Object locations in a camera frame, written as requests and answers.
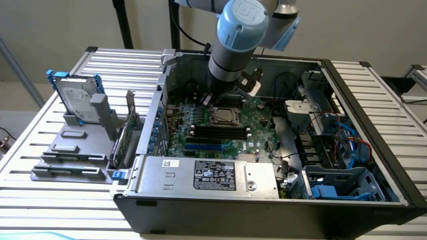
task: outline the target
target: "red cable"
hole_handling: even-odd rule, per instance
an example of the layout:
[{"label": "red cable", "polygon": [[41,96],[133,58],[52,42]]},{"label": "red cable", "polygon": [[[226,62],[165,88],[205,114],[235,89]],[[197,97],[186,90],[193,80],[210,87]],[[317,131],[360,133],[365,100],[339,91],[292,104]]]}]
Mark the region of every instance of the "red cable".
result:
[{"label": "red cable", "polygon": [[367,146],[367,150],[368,150],[368,160],[369,160],[369,159],[372,158],[372,147],[371,147],[369,143],[368,143],[367,141],[361,140],[361,139],[357,139],[357,142],[361,143],[361,144],[364,144],[364,145]]},{"label": "red cable", "polygon": [[[339,138],[340,137],[340,133],[341,133],[341,118],[340,118],[340,115],[337,115],[337,131],[336,131],[336,137]],[[336,141],[335,143],[335,147],[333,147],[333,159],[336,161],[336,150],[337,150],[337,145],[339,145],[339,141]]]}]

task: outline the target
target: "robotic arm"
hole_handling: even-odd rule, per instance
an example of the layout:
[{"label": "robotic arm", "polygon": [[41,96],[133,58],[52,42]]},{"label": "robotic arm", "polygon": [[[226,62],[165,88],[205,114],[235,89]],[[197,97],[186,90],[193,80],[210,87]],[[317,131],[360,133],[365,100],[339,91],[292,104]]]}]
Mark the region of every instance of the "robotic arm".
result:
[{"label": "robotic arm", "polygon": [[208,61],[209,94],[202,105],[233,88],[245,97],[256,95],[261,70],[244,72],[257,46],[283,51],[300,18],[296,0],[174,0],[189,8],[218,15],[216,42]]}]

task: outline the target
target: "blue latch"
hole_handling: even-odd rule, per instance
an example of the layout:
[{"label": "blue latch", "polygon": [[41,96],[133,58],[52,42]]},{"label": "blue latch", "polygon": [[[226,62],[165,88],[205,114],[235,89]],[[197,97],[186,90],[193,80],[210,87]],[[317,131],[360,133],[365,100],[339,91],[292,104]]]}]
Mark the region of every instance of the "blue latch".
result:
[{"label": "blue latch", "polygon": [[114,171],[113,173],[112,173],[112,177],[110,177],[110,179],[113,180],[113,181],[118,181],[118,184],[121,185],[121,184],[126,184],[128,183],[128,179],[126,179],[126,172],[125,171]]},{"label": "blue latch", "polygon": [[371,196],[369,192],[365,192],[357,196],[339,196],[335,190],[335,186],[331,185],[316,185],[311,188],[311,191],[315,199],[325,200],[368,201]]},{"label": "blue latch", "polygon": [[69,77],[69,73],[65,72],[65,71],[57,71],[57,72],[53,74],[53,77],[56,77],[56,78],[68,78],[68,77]]}]

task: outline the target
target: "warning label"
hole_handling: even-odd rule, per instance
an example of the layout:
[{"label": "warning label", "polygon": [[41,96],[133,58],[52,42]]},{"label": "warning label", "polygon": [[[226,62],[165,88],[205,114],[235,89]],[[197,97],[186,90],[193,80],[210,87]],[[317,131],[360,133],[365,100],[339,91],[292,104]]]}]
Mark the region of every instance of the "warning label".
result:
[{"label": "warning label", "polygon": [[235,163],[194,161],[192,186],[197,190],[236,191]]}]

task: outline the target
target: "aluminum slats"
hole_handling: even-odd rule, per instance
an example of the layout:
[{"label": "aluminum slats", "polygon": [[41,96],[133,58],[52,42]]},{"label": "aluminum slats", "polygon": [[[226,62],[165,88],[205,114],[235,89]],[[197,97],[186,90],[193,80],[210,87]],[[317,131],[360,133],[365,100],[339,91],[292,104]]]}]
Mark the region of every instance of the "aluminum slats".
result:
[{"label": "aluminum slats", "polygon": [[[381,86],[377,77],[357,62],[332,62],[411,180],[427,199],[427,138]],[[359,240],[427,239],[427,216],[407,224],[384,225]]]},{"label": "aluminum slats", "polygon": [[[128,113],[126,90],[145,116],[161,71],[161,52],[98,48],[85,53],[72,73],[98,74],[110,108]],[[56,93],[0,161],[0,234],[56,232],[76,239],[141,239],[112,201],[109,184],[30,181],[62,125],[65,108]]]},{"label": "aluminum slats", "polygon": [[[78,74],[100,73],[108,101],[120,114],[126,113],[126,89],[133,89],[134,104],[144,116],[148,110],[153,86],[160,74],[161,52],[100,48],[74,67]],[[376,81],[364,72],[357,62],[335,61],[335,67],[345,83],[360,93],[355,93],[359,103],[367,109],[387,109],[383,114],[393,114],[393,106],[387,94],[377,91]],[[8,154],[0,161],[0,234],[28,232],[56,232],[74,239],[138,240],[158,238],[140,236],[132,232],[122,214],[109,197],[110,185],[30,181],[29,172],[41,152],[52,143],[64,119],[64,107],[56,94],[50,97],[37,116],[26,127]],[[391,147],[417,148],[425,146],[423,136],[415,134],[413,124],[404,116],[372,115],[371,121],[381,131],[391,131],[383,137]],[[404,127],[408,135],[396,134]],[[400,156],[399,161],[416,179],[416,187],[427,196],[420,166],[427,158]],[[421,240],[427,238],[427,217],[419,217],[403,226],[385,225],[371,231],[359,240]],[[212,239],[198,236],[164,236],[164,239]]]}]

